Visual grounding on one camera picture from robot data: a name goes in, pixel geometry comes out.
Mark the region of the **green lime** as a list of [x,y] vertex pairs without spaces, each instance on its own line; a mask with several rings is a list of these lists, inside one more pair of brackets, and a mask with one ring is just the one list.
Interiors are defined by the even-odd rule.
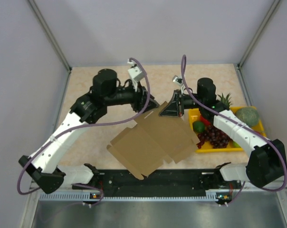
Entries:
[[193,131],[196,133],[202,133],[205,131],[205,124],[202,121],[195,121],[192,123]]

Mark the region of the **left aluminium frame post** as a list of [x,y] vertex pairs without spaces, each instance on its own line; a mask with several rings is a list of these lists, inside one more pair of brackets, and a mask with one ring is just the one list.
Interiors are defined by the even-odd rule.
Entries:
[[41,13],[37,3],[35,0],[26,0],[27,4],[31,8],[32,12],[34,13],[36,19],[38,20],[43,32],[45,33],[48,41],[50,42],[53,50],[55,51],[55,54],[59,58],[60,62],[63,64],[64,68],[68,73],[71,72],[72,67],[68,63],[67,58],[65,57],[61,47],[59,46],[53,32],[51,31],[48,23],[46,22],[43,14]]

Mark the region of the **brown cardboard box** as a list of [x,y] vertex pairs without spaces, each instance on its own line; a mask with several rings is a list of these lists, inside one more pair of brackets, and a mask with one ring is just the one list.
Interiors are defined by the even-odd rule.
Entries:
[[107,150],[139,180],[167,163],[179,163],[197,150],[199,139],[180,117],[159,116],[166,106],[135,119],[136,126],[122,130]]

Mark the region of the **aluminium frame post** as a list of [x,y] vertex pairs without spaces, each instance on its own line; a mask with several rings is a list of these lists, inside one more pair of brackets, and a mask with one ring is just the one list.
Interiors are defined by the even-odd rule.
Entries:
[[249,45],[247,46],[242,58],[240,59],[239,63],[235,64],[237,71],[241,70],[241,68],[246,63],[247,59],[250,57],[252,51],[254,50],[255,46],[258,44],[263,33],[265,32],[265,29],[267,28],[268,24],[271,22],[272,18],[276,14],[281,3],[282,3],[282,0],[273,0],[272,1],[270,8],[268,9],[267,13],[265,14],[262,22],[260,23],[260,25],[259,25],[255,35],[253,36],[252,40],[250,41]]
[[45,33],[48,41],[50,42],[53,50],[55,51],[55,54],[59,58],[60,62],[63,64],[64,68],[68,73],[71,72],[72,67],[68,63],[67,58],[65,57],[61,47],[59,46],[53,32],[51,31],[48,23],[46,22],[43,14],[41,13],[37,3],[35,0],[26,0],[27,4],[31,8],[32,12],[34,13],[36,19],[38,20],[43,32]]

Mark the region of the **purple grape bunch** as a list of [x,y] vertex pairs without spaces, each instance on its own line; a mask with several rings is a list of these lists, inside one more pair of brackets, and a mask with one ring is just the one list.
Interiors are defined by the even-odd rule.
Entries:
[[201,149],[206,142],[209,142],[213,149],[226,148],[231,141],[227,134],[212,125],[207,126],[203,132],[199,133],[198,138],[200,140],[200,142],[197,143],[199,149]]

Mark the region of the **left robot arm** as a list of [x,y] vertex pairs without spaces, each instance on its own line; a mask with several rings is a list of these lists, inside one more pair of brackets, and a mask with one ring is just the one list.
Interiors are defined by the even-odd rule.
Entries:
[[[151,95],[146,71],[135,65],[128,69],[124,84],[112,69],[101,69],[92,79],[89,91],[80,96],[69,109],[61,125],[47,141],[30,156],[19,159],[21,174],[27,173],[45,194],[63,185],[84,184],[95,188],[99,176],[90,164],[76,167],[58,166],[64,154],[90,127],[113,126],[133,121],[139,115],[159,106]],[[110,106],[130,104],[135,116],[125,120],[99,123]]]

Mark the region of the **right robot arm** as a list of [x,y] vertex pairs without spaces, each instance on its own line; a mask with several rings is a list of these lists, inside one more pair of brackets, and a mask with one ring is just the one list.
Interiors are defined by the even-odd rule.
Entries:
[[249,157],[245,164],[221,166],[220,172],[213,176],[217,187],[224,188],[230,181],[248,181],[264,189],[278,178],[287,177],[284,144],[278,139],[269,140],[238,119],[227,105],[217,100],[212,79],[199,79],[195,94],[184,93],[186,87],[181,77],[174,76],[172,80],[180,89],[174,90],[170,102],[159,115],[180,117],[186,109],[198,108],[201,116],[235,141]]

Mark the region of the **yellow plastic tray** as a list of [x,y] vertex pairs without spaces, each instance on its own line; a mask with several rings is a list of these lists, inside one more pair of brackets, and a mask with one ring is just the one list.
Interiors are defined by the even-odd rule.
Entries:
[[[190,128],[193,129],[192,123],[195,121],[200,120],[201,114],[198,108],[188,110],[188,120]],[[266,133],[264,130],[264,126],[259,119],[259,123],[255,126],[251,127],[254,131],[259,132],[261,135],[266,137]],[[233,141],[230,141],[226,148],[217,148],[213,149],[213,146],[210,142],[206,142],[204,145],[201,146],[200,149],[196,150],[196,153],[213,153],[213,152],[243,152],[242,148],[235,147]]]

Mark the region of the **green melon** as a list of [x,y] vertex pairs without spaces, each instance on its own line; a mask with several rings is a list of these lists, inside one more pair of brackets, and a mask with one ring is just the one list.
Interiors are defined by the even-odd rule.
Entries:
[[253,107],[243,107],[235,112],[235,116],[249,127],[256,126],[260,121],[260,116]]

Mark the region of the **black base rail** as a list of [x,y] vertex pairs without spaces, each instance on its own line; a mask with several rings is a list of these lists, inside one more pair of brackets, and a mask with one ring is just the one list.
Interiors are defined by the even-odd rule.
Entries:
[[99,170],[88,185],[102,189],[106,197],[198,197],[207,190],[241,188],[236,180],[225,181],[219,169],[160,169],[143,180],[128,170]]

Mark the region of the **green apple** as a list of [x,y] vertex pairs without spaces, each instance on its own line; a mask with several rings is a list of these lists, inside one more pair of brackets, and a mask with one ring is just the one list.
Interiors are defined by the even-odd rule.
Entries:
[[236,143],[235,141],[233,141],[232,144],[233,144],[233,147],[235,147],[235,148],[241,148],[241,146],[238,143]]

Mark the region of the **red apple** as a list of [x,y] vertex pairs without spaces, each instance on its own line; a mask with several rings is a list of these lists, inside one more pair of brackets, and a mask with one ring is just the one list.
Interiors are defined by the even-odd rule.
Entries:
[[203,122],[206,126],[211,125],[211,122],[202,115],[200,116],[200,121]]

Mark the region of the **orange pineapple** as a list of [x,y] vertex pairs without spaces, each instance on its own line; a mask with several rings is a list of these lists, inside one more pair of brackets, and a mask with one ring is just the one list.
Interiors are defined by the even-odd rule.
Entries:
[[218,94],[218,97],[220,99],[220,101],[227,107],[230,109],[231,105],[232,105],[232,101],[231,101],[231,93],[228,93],[227,95],[224,95],[223,93]]

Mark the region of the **right aluminium frame post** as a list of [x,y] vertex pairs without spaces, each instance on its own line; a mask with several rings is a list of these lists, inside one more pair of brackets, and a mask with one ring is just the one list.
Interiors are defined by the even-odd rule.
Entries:
[[270,8],[268,9],[267,13],[265,14],[262,22],[260,23],[260,25],[259,25],[255,35],[253,36],[252,40],[250,41],[249,45],[247,46],[242,58],[240,59],[239,63],[235,64],[237,71],[241,70],[241,68],[246,63],[247,59],[250,57],[252,51],[254,50],[255,46],[258,44],[263,33],[265,32],[265,29],[267,28],[268,24],[271,22],[272,18],[276,14],[281,3],[282,3],[282,0],[273,0],[272,1]]

